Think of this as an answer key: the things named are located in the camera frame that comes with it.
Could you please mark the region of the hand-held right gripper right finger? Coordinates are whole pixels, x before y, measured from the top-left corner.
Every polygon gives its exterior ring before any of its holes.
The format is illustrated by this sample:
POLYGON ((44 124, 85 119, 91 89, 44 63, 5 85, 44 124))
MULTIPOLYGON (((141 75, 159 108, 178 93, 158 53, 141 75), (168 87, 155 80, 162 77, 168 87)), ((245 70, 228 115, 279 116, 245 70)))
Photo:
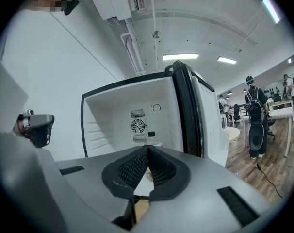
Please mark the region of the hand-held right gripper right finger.
POLYGON ((251 185, 218 163, 176 150, 161 150, 190 169, 187 187, 174 199, 152 201, 136 225, 138 233, 232 233, 242 228, 218 189, 230 187, 261 216, 268 201, 251 185))

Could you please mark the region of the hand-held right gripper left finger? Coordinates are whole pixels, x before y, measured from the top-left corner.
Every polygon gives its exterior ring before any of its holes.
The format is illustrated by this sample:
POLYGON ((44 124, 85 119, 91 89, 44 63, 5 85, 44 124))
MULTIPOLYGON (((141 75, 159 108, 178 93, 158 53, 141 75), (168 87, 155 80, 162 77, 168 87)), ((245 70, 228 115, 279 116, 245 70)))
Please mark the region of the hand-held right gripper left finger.
POLYGON ((131 233, 134 187, 148 164, 148 146, 57 161, 61 211, 69 233, 131 233))

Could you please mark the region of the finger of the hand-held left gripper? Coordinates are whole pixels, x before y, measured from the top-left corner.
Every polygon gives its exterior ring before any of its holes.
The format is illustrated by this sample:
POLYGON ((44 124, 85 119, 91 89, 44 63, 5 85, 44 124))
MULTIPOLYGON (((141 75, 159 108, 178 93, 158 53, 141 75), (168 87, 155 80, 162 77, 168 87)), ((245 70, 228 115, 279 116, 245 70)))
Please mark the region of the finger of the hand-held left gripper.
POLYGON ((27 137, 37 148, 43 148, 50 143, 54 121, 54 115, 51 114, 29 116, 27 137))

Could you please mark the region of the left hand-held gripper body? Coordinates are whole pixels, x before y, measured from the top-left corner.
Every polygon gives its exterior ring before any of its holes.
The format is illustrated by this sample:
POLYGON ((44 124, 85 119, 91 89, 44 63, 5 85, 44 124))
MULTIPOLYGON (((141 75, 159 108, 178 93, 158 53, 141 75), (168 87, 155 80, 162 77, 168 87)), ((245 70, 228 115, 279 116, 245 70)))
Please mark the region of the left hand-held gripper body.
POLYGON ((30 129, 29 115, 33 115, 34 111, 29 109, 26 112, 20 112, 16 123, 13 127, 13 133, 17 136, 23 136, 26 139, 34 140, 34 132, 30 129))

